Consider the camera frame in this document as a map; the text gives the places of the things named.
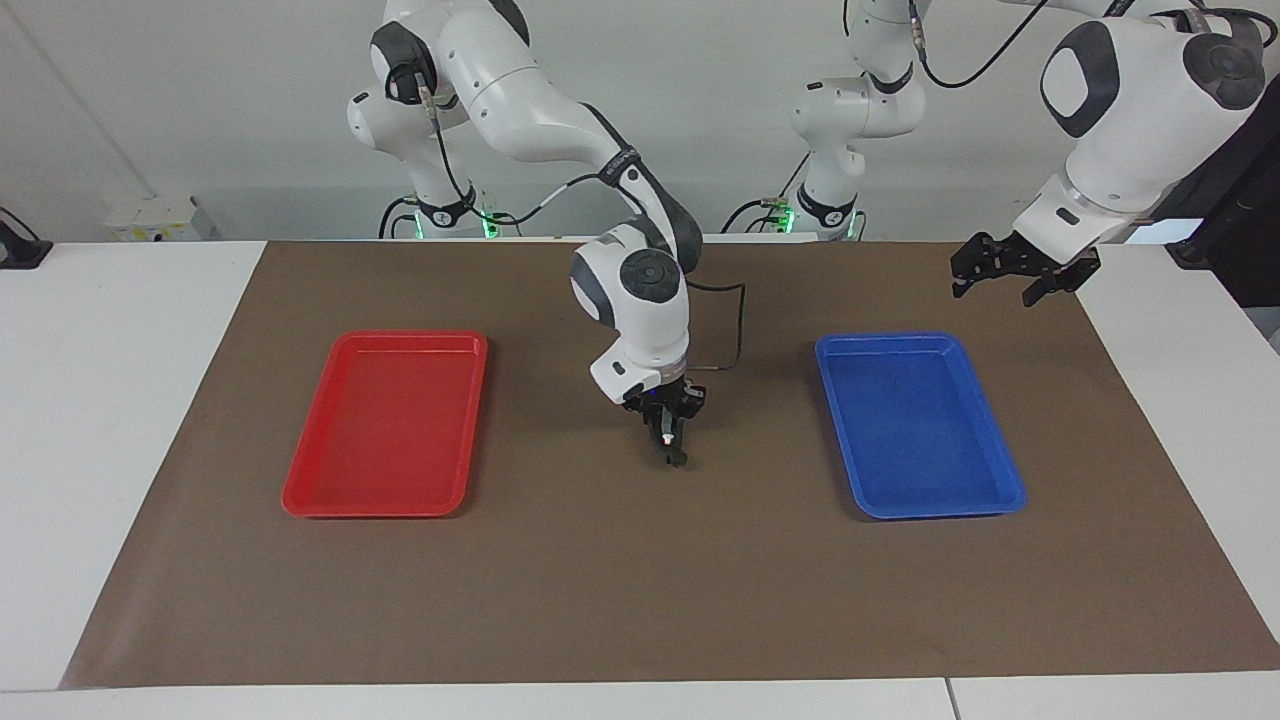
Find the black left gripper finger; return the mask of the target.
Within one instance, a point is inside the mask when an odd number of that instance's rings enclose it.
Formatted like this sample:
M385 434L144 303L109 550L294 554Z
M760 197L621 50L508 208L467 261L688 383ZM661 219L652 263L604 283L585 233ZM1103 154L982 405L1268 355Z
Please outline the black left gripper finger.
M1046 269L1021 293L1024 307L1033 307L1047 295L1075 293L1101 268L1096 250L1087 250L1074 263L1057 269Z
M952 296L961 299L975 283L1004 277L1009 240L974 234L950 259Z

